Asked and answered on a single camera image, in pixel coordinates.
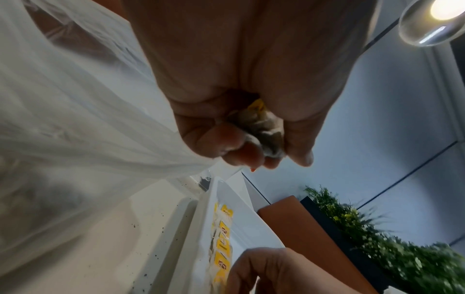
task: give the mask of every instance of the green plant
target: green plant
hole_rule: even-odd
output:
[[[326,188],[305,191],[334,221],[343,236],[364,252],[404,291],[424,294],[465,294],[462,256],[447,244],[416,246],[375,227],[372,212],[359,213],[341,204]]]

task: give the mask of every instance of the table surface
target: table surface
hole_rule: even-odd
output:
[[[252,209],[242,173],[226,182]],[[179,182],[158,181],[87,234],[0,278],[0,293],[165,293],[196,205]]]

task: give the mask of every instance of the transparent plastic bag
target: transparent plastic bag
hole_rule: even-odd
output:
[[[58,21],[48,31],[34,17],[43,12]],[[66,38],[74,42],[57,42]],[[89,38],[93,50],[79,42]],[[144,101],[131,103],[83,66],[111,57],[134,83],[155,85],[129,23],[114,13],[90,0],[3,0],[0,40],[0,275],[83,233],[154,180],[213,163],[157,110],[143,111]],[[71,58],[63,44],[93,59]],[[147,103],[166,107],[160,97]]]

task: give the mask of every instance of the white tray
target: white tray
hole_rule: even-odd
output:
[[[212,241],[211,227],[216,202],[226,204],[234,211],[231,227],[232,262],[248,248],[284,247],[258,214],[251,210],[226,182],[216,177],[210,183],[210,189],[199,200],[168,294],[210,292],[207,275],[208,251]]]

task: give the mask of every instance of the light bulb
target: light bulb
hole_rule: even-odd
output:
[[[449,20],[465,12],[465,0],[436,0],[431,15],[437,20]]]

